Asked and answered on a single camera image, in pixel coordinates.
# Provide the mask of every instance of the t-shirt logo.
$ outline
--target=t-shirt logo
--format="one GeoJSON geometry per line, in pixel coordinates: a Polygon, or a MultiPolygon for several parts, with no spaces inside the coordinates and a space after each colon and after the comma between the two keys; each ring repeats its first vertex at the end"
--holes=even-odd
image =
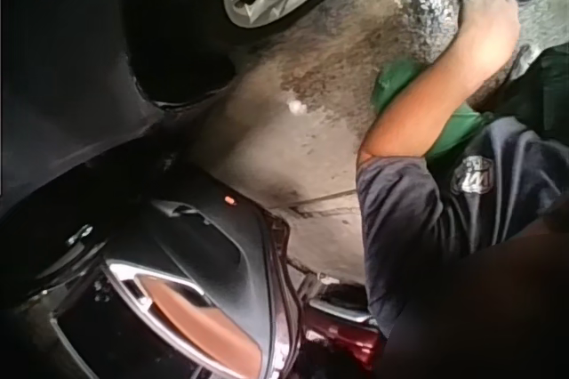
{"type": "Polygon", "coordinates": [[[478,155],[466,157],[454,171],[454,193],[485,194],[494,187],[494,162],[478,155]]]}

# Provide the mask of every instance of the wet pavement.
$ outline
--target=wet pavement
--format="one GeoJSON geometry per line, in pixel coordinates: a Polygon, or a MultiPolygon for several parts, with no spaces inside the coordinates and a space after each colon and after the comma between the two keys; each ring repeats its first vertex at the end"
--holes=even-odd
{"type": "MultiPolygon", "coordinates": [[[[194,159],[291,224],[296,262],[362,281],[355,155],[373,120],[375,77],[396,58],[433,61],[453,38],[458,11],[456,0],[326,0],[236,55],[241,77],[194,159]]],[[[520,16],[520,44],[542,50],[569,40],[569,0],[532,0],[520,16]]]]}

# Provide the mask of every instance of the gray t-shirt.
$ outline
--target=gray t-shirt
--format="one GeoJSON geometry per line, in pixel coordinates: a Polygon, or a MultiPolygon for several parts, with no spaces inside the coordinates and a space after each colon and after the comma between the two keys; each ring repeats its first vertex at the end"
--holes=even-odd
{"type": "Polygon", "coordinates": [[[389,336],[407,296],[441,265],[513,237],[569,190],[569,148],[513,117],[488,125],[440,181],[423,158],[357,175],[372,314],[389,336]]]}

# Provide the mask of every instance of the man's arm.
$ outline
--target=man's arm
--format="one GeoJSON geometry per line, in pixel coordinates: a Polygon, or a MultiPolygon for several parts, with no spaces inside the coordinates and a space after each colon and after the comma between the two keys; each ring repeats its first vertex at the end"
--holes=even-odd
{"type": "Polygon", "coordinates": [[[357,164],[422,157],[453,112],[510,58],[519,36],[516,0],[464,0],[459,34],[368,131],[357,164]]]}

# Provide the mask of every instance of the car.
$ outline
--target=car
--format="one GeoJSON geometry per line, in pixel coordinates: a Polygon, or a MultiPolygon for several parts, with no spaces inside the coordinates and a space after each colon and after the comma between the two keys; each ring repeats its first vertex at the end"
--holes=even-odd
{"type": "Polygon", "coordinates": [[[292,368],[286,223],[183,158],[230,48],[320,1],[2,1],[2,327],[57,375],[292,368]]]}

